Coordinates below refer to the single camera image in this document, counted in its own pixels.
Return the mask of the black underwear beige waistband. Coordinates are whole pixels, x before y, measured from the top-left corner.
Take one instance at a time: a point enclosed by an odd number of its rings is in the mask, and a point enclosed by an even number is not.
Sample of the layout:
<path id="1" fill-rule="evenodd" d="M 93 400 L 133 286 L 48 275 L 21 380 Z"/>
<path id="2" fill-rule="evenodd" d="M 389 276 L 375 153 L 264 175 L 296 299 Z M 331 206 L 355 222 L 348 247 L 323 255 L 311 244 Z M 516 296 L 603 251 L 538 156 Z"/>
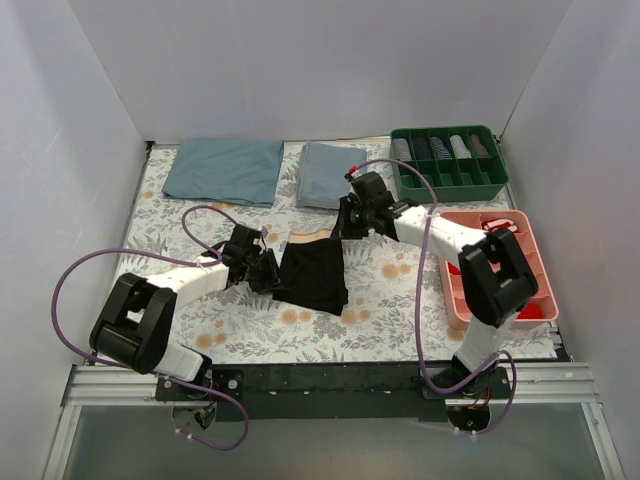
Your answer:
<path id="1" fill-rule="evenodd" d="M 349 302 L 343 245 L 329 229 L 292 233 L 280 262 L 276 301 L 340 316 Z"/>

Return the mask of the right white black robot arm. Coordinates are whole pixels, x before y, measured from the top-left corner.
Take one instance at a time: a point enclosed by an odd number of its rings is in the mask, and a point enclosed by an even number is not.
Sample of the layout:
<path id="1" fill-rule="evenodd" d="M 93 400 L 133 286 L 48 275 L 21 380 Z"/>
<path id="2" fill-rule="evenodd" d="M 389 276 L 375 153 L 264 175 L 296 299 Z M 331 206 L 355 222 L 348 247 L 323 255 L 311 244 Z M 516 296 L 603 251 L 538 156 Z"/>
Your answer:
<path id="1" fill-rule="evenodd" d="M 374 231 L 396 242 L 419 246 L 418 274 L 428 253 L 460 271 L 471 321 L 451 366 L 434 377 L 426 371 L 421 327 L 415 338 L 423 381 L 439 394 L 475 397 L 489 384 L 487 371 L 502 355 L 499 348 L 518 313 L 538 293 L 536 277 L 516 240 L 501 228 L 474 229 L 436 215 L 413 201 L 394 198 L 376 172 L 346 175 L 351 192 L 340 199 L 332 232 L 342 240 L 362 239 Z"/>

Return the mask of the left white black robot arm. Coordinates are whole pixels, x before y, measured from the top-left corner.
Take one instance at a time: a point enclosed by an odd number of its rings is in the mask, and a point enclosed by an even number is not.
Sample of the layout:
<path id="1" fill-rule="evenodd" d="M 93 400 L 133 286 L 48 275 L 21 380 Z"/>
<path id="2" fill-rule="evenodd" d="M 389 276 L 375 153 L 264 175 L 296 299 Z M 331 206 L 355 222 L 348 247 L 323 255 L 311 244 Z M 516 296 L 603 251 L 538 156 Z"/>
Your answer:
<path id="1" fill-rule="evenodd" d="M 188 398 L 205 398 L 213 386 L 207 370 L 212 361 L 171 338 L 174 314 L 241 283 L 258 294 L 281 286 L 275 253 L 262 232 L 237 225 L 221 247 L 217 255 L 208 252 L 161 274 L 121 275 L 92 329 L 90 347 L 140 374 L 175 377 Z"/>

